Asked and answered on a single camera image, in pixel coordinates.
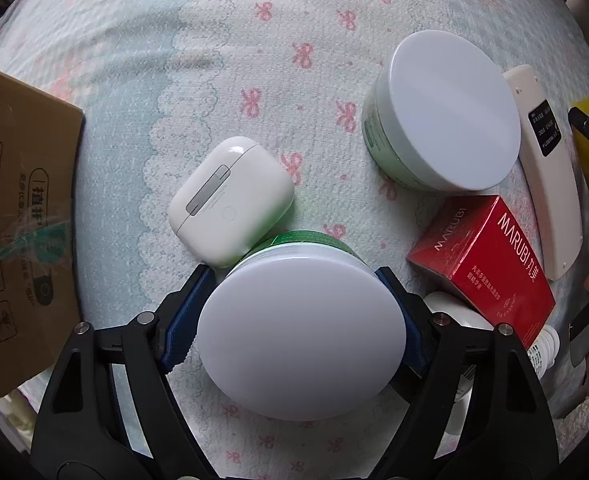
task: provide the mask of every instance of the white earbud case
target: white earbud case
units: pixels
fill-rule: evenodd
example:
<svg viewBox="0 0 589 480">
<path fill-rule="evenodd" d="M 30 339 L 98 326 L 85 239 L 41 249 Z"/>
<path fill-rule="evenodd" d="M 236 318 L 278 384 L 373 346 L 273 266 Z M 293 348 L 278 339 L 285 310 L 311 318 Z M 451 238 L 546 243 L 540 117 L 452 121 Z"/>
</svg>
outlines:
<svg viewBox="0 0 589 480">
<path fill-rule="evenodd" d="M 286 170 L 247 137 L 224 140 L 168 207 L 170 226 L 212 267 L 234 265 L 288 210 L 295 186 Z"/>
</svg>

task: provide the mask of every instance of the white jar lid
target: white jar lid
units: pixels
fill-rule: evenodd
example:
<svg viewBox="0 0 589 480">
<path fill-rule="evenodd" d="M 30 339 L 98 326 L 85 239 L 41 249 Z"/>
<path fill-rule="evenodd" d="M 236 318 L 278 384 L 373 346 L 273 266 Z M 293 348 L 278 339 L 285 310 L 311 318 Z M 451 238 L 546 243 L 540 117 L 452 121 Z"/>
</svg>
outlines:
<svg viewBox="0 0 589 480">
<path fill-rule="evenodd" d="M 375 396 L 405 342 L 399 305 L 372 270 L 311 243 L 271 247 L 239 264 L 207 300 L 196 334 L 204 367 L 226 395 L 285 420 L 340 415 Z"/>
<path fill-rule="evenodd" d="M 377 81 L 377 110 L 404 165 L 440 190 L 500 183 L 519 155 L 510 86 L 478 47 L 441 30 L 405 38 Z"/>
</svg>

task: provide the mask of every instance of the remote control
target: remote control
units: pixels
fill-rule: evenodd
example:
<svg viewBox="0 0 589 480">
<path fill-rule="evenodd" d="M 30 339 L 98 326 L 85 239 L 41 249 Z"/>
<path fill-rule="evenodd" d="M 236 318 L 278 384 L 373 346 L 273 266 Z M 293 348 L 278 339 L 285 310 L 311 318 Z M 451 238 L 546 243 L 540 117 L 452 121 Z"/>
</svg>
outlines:
<svg viewBox="0 0 589 480">
<path fill-rule="evenodd" d="M 570 269 L 583 241 L 571 158 L 533 68 L 520 65 L 504 77 L 519 110 L 519 160 L 537 213 L 543 272 L 549 280 L 558 280 Z"/>
</svg>

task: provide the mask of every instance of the bed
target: bed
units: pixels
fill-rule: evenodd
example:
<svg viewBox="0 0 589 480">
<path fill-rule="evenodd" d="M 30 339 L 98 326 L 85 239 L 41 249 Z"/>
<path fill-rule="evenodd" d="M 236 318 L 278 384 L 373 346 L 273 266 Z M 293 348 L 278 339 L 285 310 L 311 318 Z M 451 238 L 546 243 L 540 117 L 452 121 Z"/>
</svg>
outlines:
<svg viewBox="0 0 589 480">
<path fill-rule="evenodd" d="M 553 415 L 561 413 L 585 371 L 570 364 L 567 330 L 587 300 L 589 266 L 589 191 L 565 120 L 589 95 L 589 49 L 563 0 L 17 0 L 0 21 L 0 70 L 86 115 L 74 190 L 83 317 L 98 328 L 123 324 L 187 279 L 196 261 L 166 208 L 233 134 L 258 140 L 292 176 L 295 203 L 279 229 L 327 232 L 370 266 L 390 266 L 408 290 L 434 290 L 405 255 L 443 196 L 396 186 L 368 155 L 359 126 L 381 65 L 426 28 L 467 38 L 503 70 L 532 65 L 571 151 L 585 243 L 552 284 L 549 323 L 561 351 L 543 378 Z M 488 192 L 505 199 L 541 261 L 521 166 Z M 132 445 L 145 452 L 123 370 L 116 380 Z M 41 374 L 22 386 L 36 409 L 46 381 Z M 198 348 L 169 381 L 220 476 L 366 475 L 407 407 L 388 387 L 329 420 L 270 420 L 227 399 Z M 444 437 L 444 450 L 453 445 Z"/>
</svg>

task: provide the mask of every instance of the silver bolt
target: silver bolt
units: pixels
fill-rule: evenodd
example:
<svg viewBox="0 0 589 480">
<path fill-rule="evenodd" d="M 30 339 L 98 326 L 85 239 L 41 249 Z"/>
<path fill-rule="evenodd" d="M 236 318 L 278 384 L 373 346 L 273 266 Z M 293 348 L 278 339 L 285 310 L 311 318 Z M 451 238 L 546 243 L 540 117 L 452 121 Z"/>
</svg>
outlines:
<svg viewBox="0 0 589 480">
<path fill-rule="evenodd" d="M 503 335 L 512 335 L 512 333 L 514 331 L 512 330 L 512 327 L 508 323 L 501 323 L 499 325 L 499 332 L 502 333 Z"/>
<path fill-rule="evenodd" d="M 136 317 L 136 320 L 140 325 L 147 325 L 148 323 L 151 323 L 152 320 L 154 320 L 154 313 L 146 310 L 145 312 L 139 314 L 139 316 Z"/>
<path fill-rule="evenodd" d="M 439 326 L 446 326 L 450 324 L 450 316 L 448 316 L 445 312 L 437 312 L 432 317 L 434 322 Z"/>
<path fill-rule="evenodd" d="M 76 327 L 74 327 L 74 333 L 78 335 L 85 334 L 89 329 L 90 323 L 87 321 L 81 321 L 80 323 L 77 323 Z"/>
</svg>

